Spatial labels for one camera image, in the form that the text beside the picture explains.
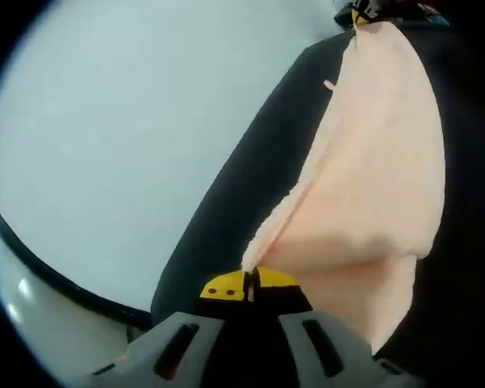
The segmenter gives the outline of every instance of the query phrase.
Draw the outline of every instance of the gray plastic part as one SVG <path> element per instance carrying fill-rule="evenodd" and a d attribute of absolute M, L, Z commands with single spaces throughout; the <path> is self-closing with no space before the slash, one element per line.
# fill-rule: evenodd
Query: gray plastic part
<path fill-rule="evenodd" d="M 420 380 L 412 376 L 388 373 L 372 358 L 370 345 L 342 320 L 327 312 L 281 315 L 279 320 L 288 337 L 301 388 L 422 386 Z M 325 375 L 318 353 L 303 326 L 304 322 L 313 320 L 325 331 L 342 361 L 343 370 L 334 377 Z"/>
<path fill-rule="evenodd" d="M 196 324 L 198 332 L 183 355 L 171 380 L 154 371 L 154 365 L 167 344 L 183 325 Z M 128 346 L 126 361 L 97 376 L 91 375 L 74 386 L 86 388 L 199 388 L 208 354 L 221 330 L 223 321 L 195 315 L 175 313 Z"/>

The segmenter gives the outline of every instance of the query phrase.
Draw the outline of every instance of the black curved edge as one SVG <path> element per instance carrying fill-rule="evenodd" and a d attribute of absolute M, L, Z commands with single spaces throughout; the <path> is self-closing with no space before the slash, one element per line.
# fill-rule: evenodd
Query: black curved edge
<path fill-rule="evenodd" d="M 93 310 L 120 323 L 149 330 L 150 313 L 112 302 L 76 285 L 73 281 L 48 266 L 36 256 L 15 234 L 0 214 L 0 237 L 35 275 L 59 293 L 69 297 L 80 306 Z"/>
<path fill-rule="evenodd" d="M 52 1 L 47 0 L 21 2 L 19 4 L 16 2 L 14 4 L 0 2 L 0 20 L 2 20 L 2 23 L 0 23 L 0 74 L 28 26 L 51 4 Z M 49 267 L 23 244 L 1 214 L 0 238 L 35 275 L 85 309 L 92 310 L 119 323 L 138 327 L 143 331 L 151 328 L 149 312 L 100 297 L 76 285 L 73 281 Z"/>

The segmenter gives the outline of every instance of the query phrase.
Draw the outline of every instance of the white curved surface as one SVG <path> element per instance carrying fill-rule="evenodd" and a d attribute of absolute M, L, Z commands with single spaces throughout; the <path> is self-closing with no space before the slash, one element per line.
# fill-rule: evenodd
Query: white curved surface
<path fill-rule="evenodd" d="M 0 82 L 0 212 L 45 263 L 142 310 L 327 0 L 60 1 Z"/>
<path fill-rule="evenodd" d="M 55 292 L 1 239 L 0 302 L 39 362 L 63 382 L 109 364 L 128 345 L 125 325 Z"/>

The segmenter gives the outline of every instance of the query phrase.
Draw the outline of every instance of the yellow marking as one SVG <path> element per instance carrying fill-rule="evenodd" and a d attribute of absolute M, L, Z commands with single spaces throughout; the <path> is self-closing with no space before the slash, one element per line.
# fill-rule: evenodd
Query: yellow marking
<path fill-rule="evenodd" d="M 220 275 L 203 288 L 200 297 L 220 299 L 223 301 L 242 301 L 244 299 L 244 271 Z"/>
<path fill-rule="evenodd" d="M 287 287 L 298 285 L 294 277 L 265 267 L 257 267 L 260 277 L 260 287 Z"/>
<path fill-rule="evenodd" d="M 360 16 L 359 12 L 357 12 L 356 10 L 352 10 L 352 21 L 357 26 L 362 26 L 363 24 L 368 23 L 368 20 Z"/>

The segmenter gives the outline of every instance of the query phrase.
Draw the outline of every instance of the white wall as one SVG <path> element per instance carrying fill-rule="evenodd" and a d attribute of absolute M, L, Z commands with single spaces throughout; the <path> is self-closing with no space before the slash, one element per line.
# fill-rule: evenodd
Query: white wall
<path fill-rule="evenodd" d="M 330 0 L 57 2 L 0 82 L 0 212 L 61 274 L 148 310 L 209 185 L 294 59 L 339 30 L 334 13 Z"/>

